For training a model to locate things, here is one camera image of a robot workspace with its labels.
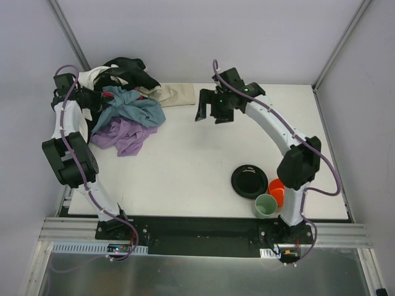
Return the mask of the blue-grey cloth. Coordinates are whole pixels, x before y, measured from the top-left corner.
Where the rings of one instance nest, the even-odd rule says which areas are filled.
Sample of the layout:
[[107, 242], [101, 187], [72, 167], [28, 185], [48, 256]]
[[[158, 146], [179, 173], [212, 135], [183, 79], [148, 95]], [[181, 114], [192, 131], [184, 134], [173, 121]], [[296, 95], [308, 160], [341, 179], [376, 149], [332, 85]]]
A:
[[108, 102], [92, 129], [96, 133], [102, 126], [107, 125], [114, 117], [124, 117], [135, 121], [146, 128], [159, 127], [166, 121], [166, 117], [160, 104], [150, 98], [140, 99], [141, 94], [137, 90], [127, 91], [119, 86], [106, 86], [104, 92], [110, 93], [114, 98]]

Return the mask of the lilac cloth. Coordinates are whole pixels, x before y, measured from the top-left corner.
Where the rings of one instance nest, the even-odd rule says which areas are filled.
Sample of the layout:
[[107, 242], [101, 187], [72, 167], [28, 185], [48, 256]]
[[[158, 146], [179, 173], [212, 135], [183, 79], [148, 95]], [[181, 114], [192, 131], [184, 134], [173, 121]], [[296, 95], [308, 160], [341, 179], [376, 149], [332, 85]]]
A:
[[114, 146], [118, 157], [136, 156], [144, 141], [157, 133], [157, 127], [147, 128], [124, 117], [112, 118], [91, 137], [91, 142], [100, 149]]

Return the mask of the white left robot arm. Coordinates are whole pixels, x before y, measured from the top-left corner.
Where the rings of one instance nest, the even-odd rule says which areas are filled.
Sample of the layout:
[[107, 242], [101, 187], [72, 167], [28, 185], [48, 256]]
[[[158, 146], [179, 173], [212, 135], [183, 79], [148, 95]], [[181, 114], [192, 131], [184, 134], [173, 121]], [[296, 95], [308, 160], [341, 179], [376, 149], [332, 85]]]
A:
[[110, 198], [101, 184], [98, 163], [88, 146], [89, 124], [83, 112], [99, 115], [110, 96], [81, 86], [71, 73], [55, 74], [54, 98], [56, 125], [42, 150], [62, 185], [83, 195], [104, 223], [127, 220], [120, 205]]

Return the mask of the black mesh cloth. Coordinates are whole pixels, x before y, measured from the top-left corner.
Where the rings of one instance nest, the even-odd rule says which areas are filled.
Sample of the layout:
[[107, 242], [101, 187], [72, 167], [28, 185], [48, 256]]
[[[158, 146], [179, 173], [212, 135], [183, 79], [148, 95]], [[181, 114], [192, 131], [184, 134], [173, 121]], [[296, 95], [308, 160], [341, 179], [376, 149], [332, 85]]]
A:
[[100, 73], [94, 80], [95, 91], [103, 91], [105, 87], [116, 86], [127, 91], [143, 87], [148, 91], [160, 88], [160, 83], [146, 72], [141, 59], [118, 57], [104, 64], [108, 69]]

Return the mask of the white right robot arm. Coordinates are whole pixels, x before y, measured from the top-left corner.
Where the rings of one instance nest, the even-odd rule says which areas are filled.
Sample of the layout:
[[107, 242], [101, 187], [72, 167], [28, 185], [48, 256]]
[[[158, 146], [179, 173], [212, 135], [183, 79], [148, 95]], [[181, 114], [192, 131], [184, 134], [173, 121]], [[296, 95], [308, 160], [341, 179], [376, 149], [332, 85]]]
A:
[[281, 115], [255, 82], [245, 84], [237, 69], [231, 68], [212, 77], [214, 90], [201, 89], [196, 121], [207, 116], [217, 124], [234, 120], [234, 111], [240, 110], [253, 119], [274, 141], [283, 157], [276, 173], [285, 187], [285, 201], [280, 219], [289, 227], [302, 222], [302, 192], [315, 179], [320, 169], [322, 143], [293, 128]]

